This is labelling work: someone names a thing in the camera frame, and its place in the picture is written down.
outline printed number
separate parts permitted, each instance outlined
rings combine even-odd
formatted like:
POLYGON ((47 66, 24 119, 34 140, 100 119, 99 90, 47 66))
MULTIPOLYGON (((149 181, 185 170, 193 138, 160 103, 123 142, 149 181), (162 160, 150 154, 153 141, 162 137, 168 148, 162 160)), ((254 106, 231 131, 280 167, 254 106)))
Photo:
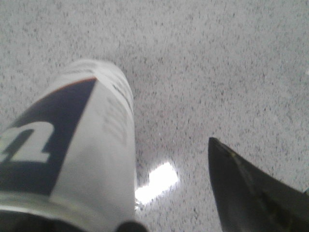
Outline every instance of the printed number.
POLYGON ((50 136, 54 132, 54 126, 48 122, 32 122, 22 127, 9 128, 0 135, 0 162, 3 162, 9 154, 5 149, 13 143, 20 133, 32 130, 32 134, 24 144, 13 154, 10 161, 14 162, 41 162, 46 163, 49 153, 42 152, 50 136))

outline gray floor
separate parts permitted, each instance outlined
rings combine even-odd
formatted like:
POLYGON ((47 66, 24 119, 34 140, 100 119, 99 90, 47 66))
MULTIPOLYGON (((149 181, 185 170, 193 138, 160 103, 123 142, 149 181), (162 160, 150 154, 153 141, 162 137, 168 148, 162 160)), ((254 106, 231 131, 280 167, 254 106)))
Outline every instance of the gray floor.
POLYGON ((0 131, 78 58, 108 59, 134 95, 139 185, 179 182, 136 211, 152 232, 219 232, 215 136, 273 177, 309 185, 308 0, 0 1, 0 131))

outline speckled floor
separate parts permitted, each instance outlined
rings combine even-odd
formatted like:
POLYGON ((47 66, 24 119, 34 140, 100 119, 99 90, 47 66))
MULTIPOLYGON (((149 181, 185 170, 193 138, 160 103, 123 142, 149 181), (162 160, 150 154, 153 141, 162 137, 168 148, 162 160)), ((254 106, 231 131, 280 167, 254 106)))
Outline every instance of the speckled floor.
POLYGON ((179 181, 142 205, 151 232, 219 232, 207 149, 215 136, 309 186, 308 0, 0 1, 0 131, 78 58, 108 59, 134 95, 138 182, 179 181))

